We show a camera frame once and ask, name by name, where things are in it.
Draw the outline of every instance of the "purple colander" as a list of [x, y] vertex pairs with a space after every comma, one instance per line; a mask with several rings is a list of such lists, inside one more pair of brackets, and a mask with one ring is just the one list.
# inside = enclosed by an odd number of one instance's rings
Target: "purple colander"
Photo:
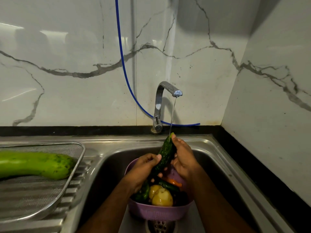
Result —
[[[133, 160], [126, 168], [125, 174], [127, 174], [135, 165], [136, 161]], [[177, 171], [171, 167], [168, 171], [165, 172], [168, 178], [175, 179], [177, 182], [183, 184], [183, 188], [187, 189], [186, 182], [179, 176]], [[181, 219], [189, 210], [190, 205], [193, 203], [193, 200], [190, 200], [190, 203], [184, 206], [179, 207], [160, 207], [153, 206], [148, 204], [140, 204], [130, 199], [128, 202], [129, 210], [132, 214], [139, 218], [147, 220], [159, 220], [159, 221], [176, 221]]]

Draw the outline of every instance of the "faucet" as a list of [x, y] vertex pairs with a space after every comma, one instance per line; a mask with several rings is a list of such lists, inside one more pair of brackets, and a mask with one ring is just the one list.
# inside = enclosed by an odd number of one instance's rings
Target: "faucet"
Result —
[[151, 129], [151, 132], [153, 134], [160, 133], [163, 128], [160, 117], [161, 117], [162, 97], [163, 97], [164, 89], [168, 90], [169, 93], [171, 93], [173, 97], [179, 97], [183, 95], [181, 90], [177, 89], [169, 82], [166, 82], [166, 81], [160, 82], [156, 90], [156, 95], [155, 95], [155, 113], [152, 119], [153, 125]]

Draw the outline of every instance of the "white marble wall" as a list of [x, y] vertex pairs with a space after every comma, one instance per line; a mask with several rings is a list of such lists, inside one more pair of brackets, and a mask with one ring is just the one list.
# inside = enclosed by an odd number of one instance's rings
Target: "white marble wall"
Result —
[[222, 122], [309, 205], [310, 9], [311, 0], [262, 0]]
[[[126, 70], [151, 114], [218, 125], [259, 0], [119, 0]], [[163, 119], [172, 97], [164, 94]], [[0, 0], [0, 126], [151, 125], [126, 86], [115, 0]]]

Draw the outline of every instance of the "blue tube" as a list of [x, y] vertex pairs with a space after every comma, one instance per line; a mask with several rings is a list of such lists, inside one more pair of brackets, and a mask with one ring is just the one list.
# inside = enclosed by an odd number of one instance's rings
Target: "blue tube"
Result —
[[[133, 99], [135, 100], [135, 102], [137, 103], [137, 105], [139, 106], [139, 108], [145, 113], [147, 114], [149, 117], [153, 118], [153, 116], [151, 114], [149, 114], [137, 101], [131, 87], [130, 84], [128, 82], [127, 79], [127, 74], [126, 74], [126, 70], [125, 70], [125, 64], [124, 64], [124, 58], [123, 58], [123, 50], [122, 50], [122, 41], [121, 41], [121, 30], [120, 30], [120, 19], [119, 19], [119, 5], [118, 5], [118, 0], [115, 0], [116, 2], [116, 14], [117, 14], [117, 25], [118, 25], [118, 36], [119, 36], [119, 45], [120, 45], [120, 53], [121, 53], [121, 61], [122, 61], [122, 67], [123, 67], [123, 72], [124, 72], [124, 76], [125, 76], [125, 80], [126, 80], [126, 84], [128, 89], [130, 90], [130, 93], [133, 97]], [[168, 124], [170, 125], [171, 123], [167, 123], [161, 120], [162, 123], [164, 124]], [[200, 125], [200, 123], [196, 123], [196, 124], [187, 124], [187, 125], [181, 125], [181, 124], [172, 124], [173, 126], [180, 126], [180, 127], [189, 127], [189, 126], [196, 126], [196, 125]]]

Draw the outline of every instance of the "running water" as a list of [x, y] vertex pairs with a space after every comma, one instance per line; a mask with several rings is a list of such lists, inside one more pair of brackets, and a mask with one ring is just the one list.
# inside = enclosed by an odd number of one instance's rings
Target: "running water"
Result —
[[173, 116], [174, 116], [174, 109], [175, 109], [176, 99], [177, 99], [177, 97], [175, 98], [175, 102], [174, 102], [174, 106], [173, 106], [173, 111], [172, 111], [171, 126], [169, 127], [169, 139], [171, 138], [172, 123], [173, 123]]

